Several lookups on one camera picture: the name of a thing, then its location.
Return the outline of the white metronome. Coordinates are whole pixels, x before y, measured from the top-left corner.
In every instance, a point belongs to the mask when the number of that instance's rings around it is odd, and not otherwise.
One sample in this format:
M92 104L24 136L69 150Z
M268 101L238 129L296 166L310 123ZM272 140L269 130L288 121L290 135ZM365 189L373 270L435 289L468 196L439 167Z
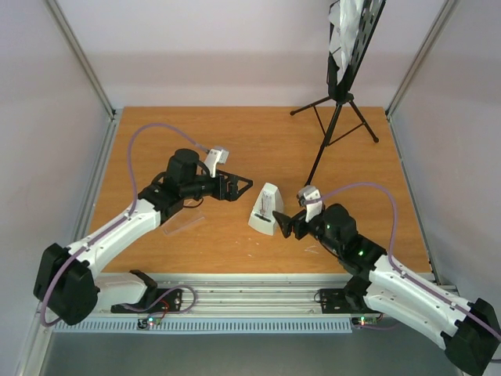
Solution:
M248 219L248 226L264 235L273 236L279 228L273 212L283 212L283 198L279 188L271 183L266 183L254 203Z

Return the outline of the clear plastic metronome cover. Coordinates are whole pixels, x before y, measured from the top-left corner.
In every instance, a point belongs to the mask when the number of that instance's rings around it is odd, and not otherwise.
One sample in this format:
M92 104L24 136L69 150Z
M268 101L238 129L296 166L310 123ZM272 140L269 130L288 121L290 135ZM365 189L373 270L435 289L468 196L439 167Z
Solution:
M205 217L201 212L181 211L164 223L161 229L166 236L173 236L195 226L199 226L204 220Z

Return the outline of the black music stand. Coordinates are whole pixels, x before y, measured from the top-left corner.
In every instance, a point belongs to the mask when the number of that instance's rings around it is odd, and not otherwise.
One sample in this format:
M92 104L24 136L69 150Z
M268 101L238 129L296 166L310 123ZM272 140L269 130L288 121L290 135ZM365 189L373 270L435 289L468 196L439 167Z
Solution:
M356 106L355 97L351 93L351 88L359 72L359 68L361 67L369 43L371 42L385 6L385 1L364 1L364 8L359 24L359 31L355 39L355 47L351 54L351 58L349 59L349 65L346 70L340 69L334 61L333 55L328 52L326 74L327 96L290 112L291 116L294 116L295 114L298 114L310 108L317 112L318 105L326 103L330 100L335 102L335 109L333 111L329 125L324 126L322 121L318 120L320 128L323 131L323 141L319 147L319 151L313 163L312 169L309 172L308 178L305 183L306 185L312 183L313 177L315 175L316 169L318 168L324 150L328 146L331 146L344 137L350 135L355 130L363 127L370 134L372 140L375 143L379 142L379 138L377 137L376 133L372 130L368 121L362 115L360 109ZM333 139L332 136L337 122L340 118L341 110L346 104L349 105L358 116L359 124L346 133L342 134L341 136L337 137L336 139Z

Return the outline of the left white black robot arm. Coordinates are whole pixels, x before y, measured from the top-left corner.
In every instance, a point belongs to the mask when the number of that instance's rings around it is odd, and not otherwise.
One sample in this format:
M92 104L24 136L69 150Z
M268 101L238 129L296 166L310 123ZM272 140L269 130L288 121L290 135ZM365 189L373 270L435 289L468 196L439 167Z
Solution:
M103 269L140 237L186 208L187 201L239 200L253 182L219 169L228 154L211 149L201 160L195 150L176 150L164 171L142 190L134 190L132 203L117 217L67 246L50 244L41 255L33 290L41 303L41 325L55 324L46 320L48 310L69 325L85 319L99 301L102 288L96 280Z

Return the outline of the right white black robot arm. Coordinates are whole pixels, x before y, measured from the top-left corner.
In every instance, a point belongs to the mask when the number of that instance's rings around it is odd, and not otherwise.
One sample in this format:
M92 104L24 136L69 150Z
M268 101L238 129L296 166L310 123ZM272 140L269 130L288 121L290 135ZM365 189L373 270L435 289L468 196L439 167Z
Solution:
M358 232L340 204L314 216L306 211L293 217L272 214L285 237L314 237L351 274L344 288L350 308L388 315L430 339L462 372L484 374L500 345L500 325L490 303L446 291L391 258Z

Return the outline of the white sheet music paper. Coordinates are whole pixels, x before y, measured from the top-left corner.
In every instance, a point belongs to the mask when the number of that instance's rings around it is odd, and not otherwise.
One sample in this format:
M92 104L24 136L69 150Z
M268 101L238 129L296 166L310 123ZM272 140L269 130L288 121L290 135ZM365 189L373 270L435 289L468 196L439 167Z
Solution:
M330 6L328 21L333 30L330 32L329 52L343 71L348 67L355 47L363 8L363 0L340 0Z

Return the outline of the aluminium rail base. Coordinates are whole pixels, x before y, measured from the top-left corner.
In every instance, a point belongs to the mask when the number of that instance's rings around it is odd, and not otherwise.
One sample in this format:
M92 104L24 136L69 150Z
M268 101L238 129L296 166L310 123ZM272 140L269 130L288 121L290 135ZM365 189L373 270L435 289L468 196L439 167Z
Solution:
M197 292L196 305L176 318L317 317L314 294L342 288L351 278L340 273L152 273L160 287L185 284Z

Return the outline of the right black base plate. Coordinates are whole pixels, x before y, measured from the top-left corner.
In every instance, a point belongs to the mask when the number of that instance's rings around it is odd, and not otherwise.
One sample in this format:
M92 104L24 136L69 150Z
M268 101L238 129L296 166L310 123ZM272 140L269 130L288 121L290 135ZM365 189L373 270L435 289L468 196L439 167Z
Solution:
M353 310L346 299L343 288L322 288L314 297L320 305L322 314L352 313Z

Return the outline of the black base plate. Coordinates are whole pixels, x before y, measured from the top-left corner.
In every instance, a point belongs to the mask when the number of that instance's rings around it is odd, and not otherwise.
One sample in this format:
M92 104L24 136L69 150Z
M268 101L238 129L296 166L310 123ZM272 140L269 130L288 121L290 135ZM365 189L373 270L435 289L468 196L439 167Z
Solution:
M110 311L126 314L163 313L167 309L168 312L178 312L182 303L182 290L178 288L163 295L167 291L166 288L148 288L137 303L112 305Z
M352 313L353 310L346 299L343 288L322 288L314 297L320 305L322 314Z

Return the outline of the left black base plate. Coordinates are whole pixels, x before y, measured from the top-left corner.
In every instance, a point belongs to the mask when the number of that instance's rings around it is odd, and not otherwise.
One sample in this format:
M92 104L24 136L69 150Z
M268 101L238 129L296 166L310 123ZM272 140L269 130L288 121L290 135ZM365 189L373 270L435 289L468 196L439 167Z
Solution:
M178 312L182 303L182 290L178 288L163 295L167 291L166 288L148 288L137 303L112 305L110 311L126 314L163 313L167 309L168 312Z

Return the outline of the right aluminium frame post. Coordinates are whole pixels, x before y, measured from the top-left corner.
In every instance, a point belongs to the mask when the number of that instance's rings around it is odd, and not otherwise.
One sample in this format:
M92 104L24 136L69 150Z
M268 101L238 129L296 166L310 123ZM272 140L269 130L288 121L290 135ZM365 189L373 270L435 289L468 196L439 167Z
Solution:
M385 114L388 120L391 119L393 113L397 110L398 106L404 99L404 96L408 92L411 83L419 72L425 59L433 49L459 3L459 0L446 0L443 2L437 16L434 18L430 26L430 29L426 33L424 40L418 48L417 53L414 56L411 65L409 66L409 69L406 71L402 82L400 83L395 95L393 96L391 102L385 110Z

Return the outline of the aluminium frame post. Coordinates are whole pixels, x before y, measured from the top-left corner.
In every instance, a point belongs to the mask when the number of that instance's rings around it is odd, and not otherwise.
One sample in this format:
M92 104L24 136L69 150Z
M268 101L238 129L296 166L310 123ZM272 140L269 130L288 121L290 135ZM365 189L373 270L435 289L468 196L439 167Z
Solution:
M397 110L398 106L404 99L404 96L408 92L411 83L419 72L425 59L433 49L459 3L459 0L446 0L443 2L437 16L434 18L430 26L430 29L426 33L424 40L418 48L417 53L414 56L411 65L409 66L409 69L406 71L402 82L400 83L395 95L393 96L391 102L385 110L385 114L388 120L391 119L393 113Z
M63 38L70 47L78 64L85 73L86 78L89 80L95 94L101 102L108 118L112 121L115 118L117 111L111 104L108 95L105 93L103 86L99 82L98 76L93 69L88 57L83 50L81 43L78 41L77 35L74 33L69 20L67 19L64 11L57 0L44 0L43 3L47 7L51 17L53 18L56 26L59 28Z

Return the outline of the left aluminium frame post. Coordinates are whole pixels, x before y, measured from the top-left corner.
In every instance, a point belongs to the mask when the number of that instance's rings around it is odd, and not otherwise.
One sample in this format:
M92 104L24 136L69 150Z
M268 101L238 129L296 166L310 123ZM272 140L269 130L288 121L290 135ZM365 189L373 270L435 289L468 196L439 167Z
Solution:
M51 17L53 18L56 26L59 28L63 38L70 47L78 64L85 73L86 78L89 80L95 94L101 102L108 118L112 121L115 118L117 111L111 104L108 95L105 93L103 86L99 82L98 76L93 69L88 57L83 50L81 43L78 41L77 35L74 33L69 20L67 19L64 11L57 0L44 0L43 3L47 7Z

